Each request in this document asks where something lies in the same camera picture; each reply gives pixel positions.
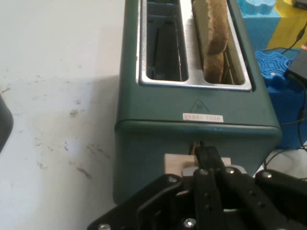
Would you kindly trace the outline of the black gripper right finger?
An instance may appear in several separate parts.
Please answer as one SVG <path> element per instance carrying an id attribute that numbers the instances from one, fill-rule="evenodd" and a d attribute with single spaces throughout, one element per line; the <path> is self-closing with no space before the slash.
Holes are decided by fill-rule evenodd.
<path id="1" fill-rule="evenodd" d="M 274 170 L 251 177 L 226 167 L 215 147 L 203 148 L 203 228 L 305 230 L 307 183 Z"/>

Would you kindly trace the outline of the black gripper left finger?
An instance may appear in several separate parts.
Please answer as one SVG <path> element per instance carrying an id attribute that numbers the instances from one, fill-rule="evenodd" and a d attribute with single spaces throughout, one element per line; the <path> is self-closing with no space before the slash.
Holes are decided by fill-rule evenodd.
<path id="1" fill-rule="evenodd" d="M 224 163 L 215 147 L 197 146 L 192 176 L 158 177 L 89 226 L 89 230 L 224 230 L 215 172 Z"/>

